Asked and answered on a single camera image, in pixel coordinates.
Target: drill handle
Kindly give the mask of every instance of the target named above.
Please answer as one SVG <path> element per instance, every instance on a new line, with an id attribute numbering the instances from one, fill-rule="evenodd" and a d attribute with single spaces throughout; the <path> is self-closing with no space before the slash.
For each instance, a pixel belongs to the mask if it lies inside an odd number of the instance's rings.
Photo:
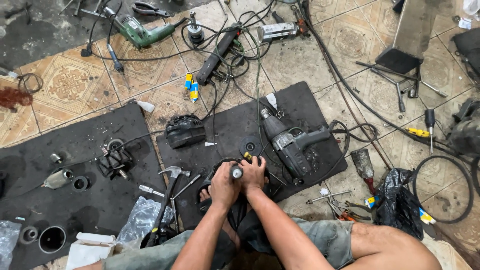
<path id="1" fill-rule="evenodd" d="M 330 138 L 330 130 L 322 126 L 319 130 L 306 133 L 302 132 L 295 136 L 295 140 L 301 151 L 305 150 L 310 145 L 326 141 Z"/>

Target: screwdriver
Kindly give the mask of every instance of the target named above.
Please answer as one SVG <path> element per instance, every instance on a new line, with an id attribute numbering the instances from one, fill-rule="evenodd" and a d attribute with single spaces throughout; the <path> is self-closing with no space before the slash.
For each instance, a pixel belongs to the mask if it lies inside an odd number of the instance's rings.
<path id="1" fill-rule="evenodd" d="M 406 128 L 405 131 L 420 138 L 430 137 L 430 132 L 421 129 Z"/>
<path id="2" fill-rule="evenodd" d="M 428 132 L 430 133 L 430 154 L 433 154 L 433 127 L 435 126 L 435 110 L 425 110 L 425 124 L 427 125 Z"/>

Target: red stain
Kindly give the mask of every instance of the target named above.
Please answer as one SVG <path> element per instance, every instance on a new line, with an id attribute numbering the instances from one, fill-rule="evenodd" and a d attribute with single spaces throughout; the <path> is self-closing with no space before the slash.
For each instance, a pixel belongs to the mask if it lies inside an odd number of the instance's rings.
<path id="1" fill-rule="evenodd" d="M 5 87 L 0 89 L 0 106 L 15 110 L 15 105 L 29 106 L 33 102 L 31 94 L 24 93 L 18 89 Z"/>

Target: person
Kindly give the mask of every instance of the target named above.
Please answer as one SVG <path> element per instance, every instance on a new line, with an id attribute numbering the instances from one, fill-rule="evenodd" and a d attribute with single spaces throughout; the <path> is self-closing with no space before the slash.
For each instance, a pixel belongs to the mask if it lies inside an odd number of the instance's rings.
<path id="1" fill-rule="evenodd" d="M 222 269 L 241 248 L 227 220 L 242 192 L 249 203 L 244 220 L 259 220 L 267 239 L 250 239 L 257 251 L 274 253 L 287 270 L 441 270 L 436 257 L 417 239 L 395 228 L 351 221 L 311 221 L 290 218 L 263 192 L 265 159 L 242 161 L 240 181 L 233 181 L 223 163 L 211 185 L 201 191 L 212 204 L 194 231 L 165 243 L 125 252 L 78 270 L 209 270 Z"/>

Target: plastic bag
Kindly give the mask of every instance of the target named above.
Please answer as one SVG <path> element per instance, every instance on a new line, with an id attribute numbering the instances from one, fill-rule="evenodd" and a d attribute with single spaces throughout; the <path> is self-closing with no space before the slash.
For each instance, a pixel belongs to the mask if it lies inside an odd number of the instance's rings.
<path id="1" fill-rule="evenodd" d="M 153 229 L 161 206 L 161 203 L 140 196 L 128 217 L 127 224 L 120 231 L 115 248 L 121 252 L 140 249 L 143 238 Z M 167 207 L 162 222 L 170 224 L 173 215 L 173 209 Z"/>
<path id="2" fill-rule="evenodd" d="M 480 10 L 479 0 L 463 0 L 463 11 L 473 16 Z"/>
<path id="3" fill-rule="evenodd" d="M 400 229 L 423 240 L 420 202 L 403 186 L 411 176 L 412 171 L 404 169 L 395 168 L 389 172 L 376 194 L 379 204 L 373 223 Z"/>
<path id="4" fill-rule="evenodd" d="M 12 251 L 18 241 L 22 225 L 0 221 L 0 270 L 8 270 L 12 263 Z"/>

